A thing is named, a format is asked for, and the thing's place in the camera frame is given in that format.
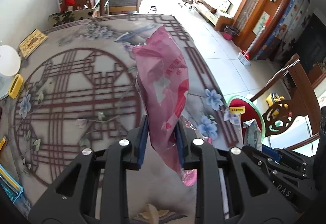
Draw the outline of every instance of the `blue flower print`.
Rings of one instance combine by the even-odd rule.
[[[223,116],[224,121],[230,121],[233,125],[240,125],[239,113],[230,113],[230,109],[226,108]]]
[[[85,38],[87,40],[93,41],[97,38],[109,38],[113,36],[113,31],[110,31],[106,26],[97,26],[95,24],[86,25],[85,30],[77,35],[77,38]]]
[[[199,132],[201,132],[202,135],[208,136],[212,139],[217,139],[217,127],[216,125],[213,125],[211,123],[211,120],[208,119],[207,116],[202,116],[201,118],[202,124],[198,126]]]
[[[22,98],[22,102],[20,103],[19,115],[22,116],[23,119],[26,118],[27,113],[31,110],[32,106],[29,102],[31,99],[31,95],[29,94],[29,90],[27,90]]]
[[[214,110],[218,111],[220,106],[223,106],[224,103],[222,102],[221,98],[222,95],[218,94],[216,90],[212,89],[211,91],[206,89],[205,93],[206,97],[206,104],[210,105]]]

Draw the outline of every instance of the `pink plastic bag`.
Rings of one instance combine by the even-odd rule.
[[[172,132],[186,102],[188,67],[164,26],[146,40],[146,45],[135,46],[132,52],[149,118],[151,144],[166,165],[180,174],[181,166]]]

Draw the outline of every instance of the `green rim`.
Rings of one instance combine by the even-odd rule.
[[[243,96],[239,96],[239,95],[235,95],[233,97],[231,97],[228,101],[228,106],[230,105],[231,101],[234,99],[241,99],[243,101],[245,101],[246,103],[250,104],[252,106],[252,108],[255,109],[256,113],[258,114],[259,118],[260,118],[260,122],[261,122],[261,141],[263,142],[264,138],[265,138],[265,133],[266,133],[266,127],[265,127],[265,122],[263,119],[263,116],[261,115],[261,113],[259,112],[258,108],[256,105],[254,105],[250,100],[248,100],[246,97]]]

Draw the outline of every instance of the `coffee table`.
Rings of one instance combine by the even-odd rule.
[[[20,182],[32,204],[85,146],[96,151],[105,149],[138,126],[145,111],[133,86],[136,72],[130,69],[135,61],[127,50],[130,45],[143,44],[159,26],[171,33],[188,66],[189,94],[183,115],[196,127],[202,124],[203,115],[216,122],[215,147],[227,150],[241,146],[240,127],[223,119],[223,96],[220,99],[224,105],[218,111],[207,104],[205,89],[217,94],[222,94],[221,90],[192,38],[173,16],[115,15],[60,25],[44,32],[48,39],[21,68],[20,74],[26,80],[24,92],[11,101],[12,111],[9,116],[3,114],[2,119],[9,125],[0,128],[0,135],[9,133],[15,159],[21,161],[24,157],[26,164],[30,164],[30,168],[25,168],[29,177],[23,173]],[[86,118],[97,120],[101,111],[114,116],[118,110],[121,126],[116,119],[87,125],[76,122]],[[39,150],[35,151],[33,145],[38,145],[39,139]],[[190,206],[186,211],[194,212],[196,192],[190,195],[190,189],[183,186],[177,174],[160,160],[150,144],[147,146],[141,171],[128,173],[128,192],[140,192],[131,195],[129,210],[139,213],[141,201],[146,203],[151,196],[164,199],[166,190],[177,187],[172,195],[188,194]],[[21,162],[19,167],[18,171],[24,170]],[[162,192],[148,193],[151,184],[147,181],[159,181]]]

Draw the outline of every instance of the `white floor tile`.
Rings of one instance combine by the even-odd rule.
[[[196,10],[190,10],[193,13],[193,17],[195,17],[198,21],[206,23],[206,19]]]
[[[212,23],[205,22],[204,26],[206,27],[206,29],[208,29],[208,31],[211,33],[212,36],[221,37],[220,33],[214,30],[214,25]]]
[[[182,26],[189,32],[190,35],[198,34],[203,36],[212,36],[202,22],[187,20],[184,22],[184,24],[182,24]]]
[[[248,90],[263,88],[266,82],[276,73],[265,63],[251,62],[251,66],[244,66],[239,60],[232,60]]]
[[[238,54],[241,52],[239,47],[237,47],[232,41],[228,41],[223,37],[215,37],[215,39],[220,44],[229,59],[238,60]]]
[[[229,102],[229,100],[233,97],[233,96],[242,96],[242,97],[246,97],[248,94],[250,94],[250,92],[248,90],[243,91],[243,92],[237,92],[237,93],[233,93],[233,94],[227,94],[224,95],[224,99],[226,101],[226,103]]]
[[[205,59],[223,95],[247,91],[240,74],[228,59]]]
[[[193,39],[203,58],[228,59],[228,56],[213,36],[196,35]]]

